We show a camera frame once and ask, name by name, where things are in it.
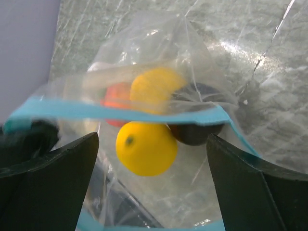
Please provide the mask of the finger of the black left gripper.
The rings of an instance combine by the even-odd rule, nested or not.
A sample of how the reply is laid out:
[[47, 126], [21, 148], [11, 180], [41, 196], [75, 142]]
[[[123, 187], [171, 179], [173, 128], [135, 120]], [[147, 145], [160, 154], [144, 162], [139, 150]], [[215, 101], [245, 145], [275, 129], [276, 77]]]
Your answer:
[[49, 152], [59, 140], [57, 125], [37, 120], [29, 129], [0, 129], [0, 165], [12, 166]]

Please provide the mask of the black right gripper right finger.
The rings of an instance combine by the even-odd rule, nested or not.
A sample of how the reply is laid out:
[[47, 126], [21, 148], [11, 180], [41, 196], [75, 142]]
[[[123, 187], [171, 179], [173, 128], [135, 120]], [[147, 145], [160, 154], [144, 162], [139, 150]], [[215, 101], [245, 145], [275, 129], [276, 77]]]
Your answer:
[[308, 176], [211, 135], [210, 171], [227, 231], [306, 231]]

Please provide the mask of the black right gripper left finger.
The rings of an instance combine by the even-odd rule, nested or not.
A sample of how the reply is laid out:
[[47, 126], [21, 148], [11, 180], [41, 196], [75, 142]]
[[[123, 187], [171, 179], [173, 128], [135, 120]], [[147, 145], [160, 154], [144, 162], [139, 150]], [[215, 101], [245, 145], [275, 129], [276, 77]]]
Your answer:
[[96, 132], [28, 160], [0, 162], [2, 231], [73, 231], [99, 147]]

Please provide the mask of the yellow lemon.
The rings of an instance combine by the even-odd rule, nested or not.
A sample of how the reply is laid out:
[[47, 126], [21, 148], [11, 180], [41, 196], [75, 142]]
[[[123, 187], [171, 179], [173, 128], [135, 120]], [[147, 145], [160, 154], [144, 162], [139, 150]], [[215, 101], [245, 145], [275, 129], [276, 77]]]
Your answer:
[[177, 141], [164, 124], [129, 122], [119, 130], [115, 143], [123, 166], [143, 177], [166, 172], [178, 153]]

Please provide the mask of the peach fruit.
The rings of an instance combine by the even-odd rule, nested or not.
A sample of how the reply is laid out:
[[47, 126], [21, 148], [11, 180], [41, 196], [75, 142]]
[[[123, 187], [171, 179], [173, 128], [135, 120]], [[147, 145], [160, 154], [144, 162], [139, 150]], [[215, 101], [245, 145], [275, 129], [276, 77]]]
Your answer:
[[130, 89], [131, 84], [129, 82], [113, 84], [106, 89], [105, 95], [101, 99], [100, 104], [106, 107], [129, 109]]

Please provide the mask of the clear zip top bag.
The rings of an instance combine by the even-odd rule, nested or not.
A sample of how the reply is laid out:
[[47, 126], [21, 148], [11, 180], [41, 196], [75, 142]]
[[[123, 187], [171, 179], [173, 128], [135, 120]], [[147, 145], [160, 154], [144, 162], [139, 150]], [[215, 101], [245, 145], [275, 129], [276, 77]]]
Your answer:
[[308, 47], [242, 73], [187, 18], [140, 12], [4, 123], [3, 231], [305, 231]]

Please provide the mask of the yellow apple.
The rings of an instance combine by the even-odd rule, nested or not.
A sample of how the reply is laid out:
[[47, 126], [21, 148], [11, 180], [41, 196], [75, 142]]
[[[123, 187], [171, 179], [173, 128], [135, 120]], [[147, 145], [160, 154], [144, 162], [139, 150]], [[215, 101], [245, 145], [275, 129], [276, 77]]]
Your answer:
[[187, 80], [175, 70], [159, 67], [138, 75], [131, 84], [133, 109], [150, 114], [163, 114], [172, 93], [187, 85]]

